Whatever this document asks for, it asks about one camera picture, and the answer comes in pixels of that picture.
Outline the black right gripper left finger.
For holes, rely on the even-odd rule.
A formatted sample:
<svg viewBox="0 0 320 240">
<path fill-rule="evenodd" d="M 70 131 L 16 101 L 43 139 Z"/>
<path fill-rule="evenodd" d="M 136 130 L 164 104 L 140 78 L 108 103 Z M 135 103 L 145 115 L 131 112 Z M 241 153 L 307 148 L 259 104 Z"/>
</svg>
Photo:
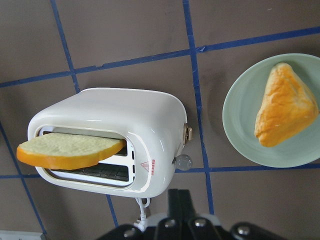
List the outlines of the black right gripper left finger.
<svg viewBox="0 0 320 240">
<path fill-rule="evenodd" d="M 177 224 L 182 224 L 182 207 L 178 189 L 168 190 L 168 217 Z"/>
</svg>

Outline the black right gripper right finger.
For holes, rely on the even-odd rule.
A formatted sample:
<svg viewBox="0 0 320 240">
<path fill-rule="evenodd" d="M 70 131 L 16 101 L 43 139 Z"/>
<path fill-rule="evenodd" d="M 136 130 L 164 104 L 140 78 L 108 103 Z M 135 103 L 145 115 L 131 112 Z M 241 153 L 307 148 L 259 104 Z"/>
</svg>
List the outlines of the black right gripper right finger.
<svg viewBox="0 0 320 240">
<path fill-rule="evenodd" d="M 187 223 L 190 219 L 196 216 L 196 211 L 193 205 L 192 197 L 190 191 L 187 189 L 178 190 L 180 208 L 182 214 L 182 220 Z"/>
</svg>

